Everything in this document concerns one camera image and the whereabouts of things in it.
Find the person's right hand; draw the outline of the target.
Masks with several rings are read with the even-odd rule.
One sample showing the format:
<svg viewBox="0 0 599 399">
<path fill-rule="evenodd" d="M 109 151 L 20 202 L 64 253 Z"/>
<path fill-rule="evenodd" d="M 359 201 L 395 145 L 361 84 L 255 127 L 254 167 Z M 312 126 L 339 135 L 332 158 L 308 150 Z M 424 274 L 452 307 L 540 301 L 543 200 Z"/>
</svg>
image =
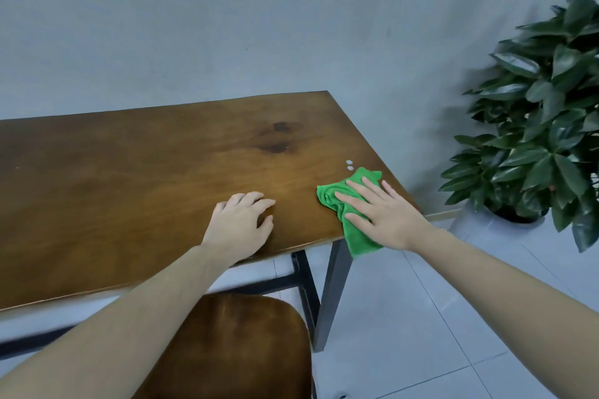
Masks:
<svg viewBox="0 0 599 399">
<path fill-rule="evenodd" d="M 405 198 L 398 204 L 386 202 L 382 199 L 385 193 L 381 184 L 379 187 L 380 206 L 377 207 L 340 192 L 336 197 L 355 207 L 375 225 L 376 236 L 370 239 L 386 248 L 421 254 L 439 244 L 444 231 L 430 224 Z"/>
</svg>

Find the green leafy plant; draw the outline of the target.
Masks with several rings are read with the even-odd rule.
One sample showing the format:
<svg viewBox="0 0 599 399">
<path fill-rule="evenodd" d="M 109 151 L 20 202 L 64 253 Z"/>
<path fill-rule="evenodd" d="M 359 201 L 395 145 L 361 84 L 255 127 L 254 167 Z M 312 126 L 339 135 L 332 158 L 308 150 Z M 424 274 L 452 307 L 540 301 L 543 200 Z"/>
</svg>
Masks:
<svg viewBox="0 0 599 399">
<path fill-rule="evenodd" d="M 454 137 L 439 191 L 510 223 L 550 214 L 583 253 L 599 242 L 599 0 L 563 1 L 500 41 L 496 75 L 464 92 L 495 132 Z"/>
</svg>

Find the person's left hand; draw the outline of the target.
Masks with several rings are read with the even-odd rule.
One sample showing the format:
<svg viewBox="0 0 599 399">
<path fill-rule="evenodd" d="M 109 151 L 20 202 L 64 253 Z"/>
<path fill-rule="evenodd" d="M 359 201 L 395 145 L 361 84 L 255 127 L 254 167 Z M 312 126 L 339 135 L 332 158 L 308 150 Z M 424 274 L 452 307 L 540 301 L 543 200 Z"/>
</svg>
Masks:
<svg viewBox="0 0 599 399">
<path fill-rule="evenodd" d="M 232 195 L 226 209 L 212 215 L 200 247 L 210 265 L 231 267 L 253 256 L 262 247 L 257 243 L 256 230 L 265 219 L 266 211 L 275 205 L 275 200 L 263 197 L 250 207 L 238 206 L 243 194 Z"/>
</svg>

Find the person's right forearm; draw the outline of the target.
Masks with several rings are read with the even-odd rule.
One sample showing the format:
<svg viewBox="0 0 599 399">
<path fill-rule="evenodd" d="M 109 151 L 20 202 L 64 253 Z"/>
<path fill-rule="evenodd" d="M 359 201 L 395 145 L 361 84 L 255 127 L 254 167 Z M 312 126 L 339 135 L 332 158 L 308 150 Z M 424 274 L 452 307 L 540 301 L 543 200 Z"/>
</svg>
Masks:
<svg viewBox="0 0 599 399">
<path fill-rule="evenodd" d="M 400 236 L 559 399 L 599 399 L 599 313 L 431 225 Z"/>
</svg>

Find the white plant pot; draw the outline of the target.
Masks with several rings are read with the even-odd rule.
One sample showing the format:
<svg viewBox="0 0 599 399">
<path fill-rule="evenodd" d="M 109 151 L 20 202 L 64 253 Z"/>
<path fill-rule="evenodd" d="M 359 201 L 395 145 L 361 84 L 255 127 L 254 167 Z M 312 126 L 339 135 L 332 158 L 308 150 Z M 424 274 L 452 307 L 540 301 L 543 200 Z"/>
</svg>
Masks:
<svg viewBox="0 0 599 399">
<path fill-rule="evenodd" d="M 497 216 L 486 207 L 476 211 L 468 201 L 451 223 L 448 232 L 472 245 L 499 242 L 518 242 L 541 226 L 545 216 L 532 222 L 512 222 Z"/>
</svg>

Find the person's left forearm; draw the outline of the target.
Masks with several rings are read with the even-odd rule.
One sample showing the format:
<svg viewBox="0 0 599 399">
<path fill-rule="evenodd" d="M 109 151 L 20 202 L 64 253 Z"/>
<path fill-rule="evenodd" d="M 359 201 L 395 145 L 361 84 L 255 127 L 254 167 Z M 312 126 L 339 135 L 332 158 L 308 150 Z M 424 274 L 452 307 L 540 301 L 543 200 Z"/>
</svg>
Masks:
<svg viewBox="0 0 599 399">
<path fill-rule="evenodd" d="M 239 256 L 202 244 L 0 379 L 0 399 L 131 399 L 177 330 Z"/>
</svg>

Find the brown wooden chair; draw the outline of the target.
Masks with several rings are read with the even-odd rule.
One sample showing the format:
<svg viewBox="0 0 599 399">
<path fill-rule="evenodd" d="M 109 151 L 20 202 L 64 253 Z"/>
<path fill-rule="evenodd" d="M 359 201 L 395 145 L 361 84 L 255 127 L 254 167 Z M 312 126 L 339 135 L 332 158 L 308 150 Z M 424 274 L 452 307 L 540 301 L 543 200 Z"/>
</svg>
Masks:
<svg viewBox="0 0 599 399">
<path fill-rule="evenodd" d="M 312 399 L 309 331 L 266 296 L 202 297 L 132 399 Z"/>
</svg>

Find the green microfibre cloth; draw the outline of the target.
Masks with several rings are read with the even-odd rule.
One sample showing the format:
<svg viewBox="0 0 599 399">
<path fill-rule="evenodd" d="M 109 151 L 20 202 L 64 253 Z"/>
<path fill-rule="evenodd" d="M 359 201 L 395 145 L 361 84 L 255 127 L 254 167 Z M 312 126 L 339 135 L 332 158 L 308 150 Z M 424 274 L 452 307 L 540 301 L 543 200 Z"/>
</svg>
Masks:
<svg viewBox="0 0 599 399">
<path fill-rule="evenodd" d="M 316 189 L 316 196 L 319 203 L 336 212 L 339 221 L 342 223 L 344 239 L 348 245 L 348 250 L 352 258 L 375 252 L 382 248 L 382 245 L 372 241 L 345 217 L 346 214 L 357 214 L 363 219 L 366 219 L 365 215 L 356 210 L 352 205 L 341 201 L 336 197 L 336 193 L 340 192 L 341 194 L 364 201 L 364 199 L 347 184 L 347 181 L 362 184 L 364 177 L 374 185 L 380 186 L 378 182 L 382 178 L 382 172 L 371 171 L 360 167 L 354 171 L 352 176 L 334 184 L 319 185 Z"/>
</svg>

